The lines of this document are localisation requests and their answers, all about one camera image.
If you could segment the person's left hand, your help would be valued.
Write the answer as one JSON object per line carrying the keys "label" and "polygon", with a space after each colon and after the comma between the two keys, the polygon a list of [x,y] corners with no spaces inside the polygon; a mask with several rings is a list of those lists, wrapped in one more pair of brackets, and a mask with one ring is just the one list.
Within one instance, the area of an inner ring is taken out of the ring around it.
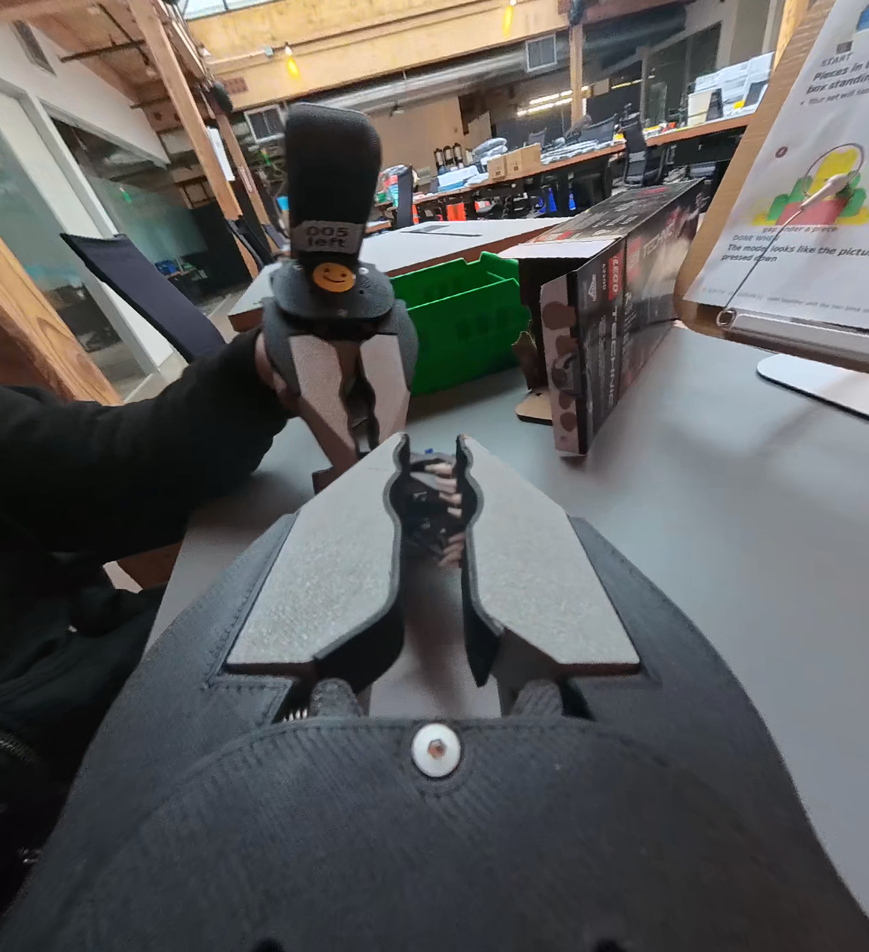
{"label": "person's left hand", "polygon": [[262,384],[272,389],[278,398],[285,415],[292,419],[299,416],[298,395],[280,376],[271,362],[265,346],[264,334],[258,330],[254,340],[254,367]]}

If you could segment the white printed instruction sheet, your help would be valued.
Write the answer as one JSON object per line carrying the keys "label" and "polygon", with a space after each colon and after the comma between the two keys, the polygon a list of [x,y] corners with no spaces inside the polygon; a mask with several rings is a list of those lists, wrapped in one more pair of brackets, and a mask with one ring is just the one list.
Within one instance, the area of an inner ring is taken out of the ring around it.
{"label": "white printed instruction sheet", "polygon": [[815,2],[681,277],[697,310],[869,331],[869,2]]}

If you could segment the long wooden workbench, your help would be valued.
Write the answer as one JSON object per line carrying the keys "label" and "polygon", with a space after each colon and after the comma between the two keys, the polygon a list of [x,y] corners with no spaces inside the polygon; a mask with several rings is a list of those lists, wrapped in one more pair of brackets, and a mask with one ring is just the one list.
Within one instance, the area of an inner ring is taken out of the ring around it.
{"label": "long wooden workbench", "polygon": [[[712,166],[713,180],[721,181],[726,166],[735,155],[741,137],[750,124],[752,112],[736,114],[694,126],[677,127],[647,137],[647,143],[664,149],[666,175],[674,170],[690,170],[694,166]],[[620,140],[599,149],[543,165],[543,171],[530,177],[477,184],[439,194],[423,195],[416,199],[419,221],[449,221],[449,210],[455,206],[464,208],[465,217],[476,217],[478,201],[517,198],[528,193],[541,193],[549,188],[553,195],[553,208],[544,213],[554,217],[556,213],[571,211],[571,187],[579,180],[593,179],[595,194],[606,196],[607,187],[614,184],[614,164],[619,166],[619,182],[622,184],[625,142]]]}

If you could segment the person's black jacket torso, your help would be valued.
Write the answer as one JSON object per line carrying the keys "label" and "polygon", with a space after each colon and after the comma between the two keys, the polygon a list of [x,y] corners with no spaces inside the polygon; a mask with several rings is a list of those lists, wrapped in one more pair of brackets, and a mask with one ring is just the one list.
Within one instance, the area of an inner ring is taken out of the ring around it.
{"label": "person's black jacket torso", "polygon": [[0,511],[0,917],[139,661],[163,591],[118,589],[103,565],[47,551]]}

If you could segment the wooden support post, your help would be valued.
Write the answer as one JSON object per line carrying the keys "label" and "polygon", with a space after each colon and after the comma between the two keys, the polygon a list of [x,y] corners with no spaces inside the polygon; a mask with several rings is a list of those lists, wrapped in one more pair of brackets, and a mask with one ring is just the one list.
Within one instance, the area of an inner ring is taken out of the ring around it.
{"label": "wooden support post", "polygon": [[238,198],[218,160],[194,94],[203,89],[209,78],[202,55],[180,17],[169,9],[166,2],[128,1],[127,4],[216,204],[227,222],[236,222],[241,217]]}

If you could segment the person's left forearm black sleeve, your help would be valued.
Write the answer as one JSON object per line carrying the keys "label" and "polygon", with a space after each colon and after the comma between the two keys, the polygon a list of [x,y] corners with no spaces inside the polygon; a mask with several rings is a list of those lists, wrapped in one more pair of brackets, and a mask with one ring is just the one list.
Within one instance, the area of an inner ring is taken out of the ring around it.
{"label": "person's left forearm black sleeve", "polygon": [[110,562],[179,541],[246,482],[288,417],[254,367],[259,329],[123,406],[0,385],[0,517],[44,550]]}

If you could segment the black office chair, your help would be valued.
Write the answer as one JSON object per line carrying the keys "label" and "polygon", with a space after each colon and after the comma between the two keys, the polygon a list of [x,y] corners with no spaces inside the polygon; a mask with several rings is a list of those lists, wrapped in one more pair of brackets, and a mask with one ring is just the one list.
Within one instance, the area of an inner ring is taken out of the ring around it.
{"label": "black office chair", "polygon": [[625,187],[662,184],[666,175],[664,149],[647,143],[640,114],[625,116],[619,130],[625,142],[622,184]]}

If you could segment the brown cardboard cutout piece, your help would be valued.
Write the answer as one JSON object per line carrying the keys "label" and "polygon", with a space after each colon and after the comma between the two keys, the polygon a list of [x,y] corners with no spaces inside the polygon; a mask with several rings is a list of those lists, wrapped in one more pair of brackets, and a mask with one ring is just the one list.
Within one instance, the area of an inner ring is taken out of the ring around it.
{"label": "brown cardboard cutout piece", "polygon": [[515,408],[521,422],[553,425],[546,368],[529,330],[522,331],[512,345],[512,354],[523,374],[527,394]]}

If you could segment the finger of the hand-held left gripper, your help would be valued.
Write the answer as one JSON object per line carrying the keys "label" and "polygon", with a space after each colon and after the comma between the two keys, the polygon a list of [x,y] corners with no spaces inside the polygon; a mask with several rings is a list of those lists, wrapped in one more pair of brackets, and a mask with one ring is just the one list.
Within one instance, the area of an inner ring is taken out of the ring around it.
{"label": "finger of the hand-held left gripper", "polygon": [[289,339],[296,369],[298,411],[330,463],[357,463],[344,390],[354,378],[358,344],[311,335]]}
{"label": "finger of the hand-held left gripper", "polygon": [[377,335],[360,344],[361,375],[372,396],[372,439],[378,446],[404,429],[410,403],[399,339]]}

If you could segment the green plastic bin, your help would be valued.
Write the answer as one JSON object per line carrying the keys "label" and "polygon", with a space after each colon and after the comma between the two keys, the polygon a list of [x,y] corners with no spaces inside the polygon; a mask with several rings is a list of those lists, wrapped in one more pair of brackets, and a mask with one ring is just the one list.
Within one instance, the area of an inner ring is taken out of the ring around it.
{"label": "green plastic bin", "polygon": [[531,316],[515,260],[483,252],[393,278],[418,336],[412,393],[457,387],[516,364],[512,346]]}

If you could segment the dark clawed lego model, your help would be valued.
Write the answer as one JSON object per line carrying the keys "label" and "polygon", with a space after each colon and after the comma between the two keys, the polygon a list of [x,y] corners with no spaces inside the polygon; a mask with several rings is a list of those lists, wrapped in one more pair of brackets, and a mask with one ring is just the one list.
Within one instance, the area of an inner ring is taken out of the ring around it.
{"label": "dark clawed lego model", "polygon": [[465,555],[466,516],[457,459],[432,450],[405,450],[392,502],[408,557],[459,569]]}

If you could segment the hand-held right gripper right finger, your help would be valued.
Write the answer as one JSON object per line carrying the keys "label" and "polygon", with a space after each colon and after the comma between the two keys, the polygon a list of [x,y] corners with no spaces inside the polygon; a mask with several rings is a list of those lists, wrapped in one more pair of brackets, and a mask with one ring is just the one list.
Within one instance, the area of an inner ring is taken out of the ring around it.
{"label": "hand-held right gripper right finger", "polygon": [[456,440],[456,480],[476,684],[637,672],[640,656],[564,508],[466,434]]}

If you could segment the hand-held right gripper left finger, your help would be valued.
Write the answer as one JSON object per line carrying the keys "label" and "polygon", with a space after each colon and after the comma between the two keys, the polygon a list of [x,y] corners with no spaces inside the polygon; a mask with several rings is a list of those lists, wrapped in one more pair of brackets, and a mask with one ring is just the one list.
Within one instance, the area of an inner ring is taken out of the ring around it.
{"label": "hand-held right gripper left finger", "polygon": [[298,511],[226,658],[227,672],[371,687],[404,643],[409,438],[397,433]]}

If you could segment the silver stand base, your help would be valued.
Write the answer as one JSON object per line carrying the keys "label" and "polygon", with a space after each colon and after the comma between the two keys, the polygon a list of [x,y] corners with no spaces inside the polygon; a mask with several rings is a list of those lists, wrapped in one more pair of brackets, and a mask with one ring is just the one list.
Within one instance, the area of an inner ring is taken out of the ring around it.
{"label": "silver stand base", "polygon": [[764,381],[869,421],[869,374],[775,354],[756,368]]}

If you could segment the small cardboard box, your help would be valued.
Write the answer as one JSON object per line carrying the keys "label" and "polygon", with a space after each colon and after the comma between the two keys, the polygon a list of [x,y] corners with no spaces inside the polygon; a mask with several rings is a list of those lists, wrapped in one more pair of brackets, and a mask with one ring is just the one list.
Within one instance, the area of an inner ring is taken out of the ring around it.
{"label": "small cardboard box", "polygon": [[488,182],[496,183],[534,176],[543,171],[542,147],[529,145],[489,157],[485,162]]}

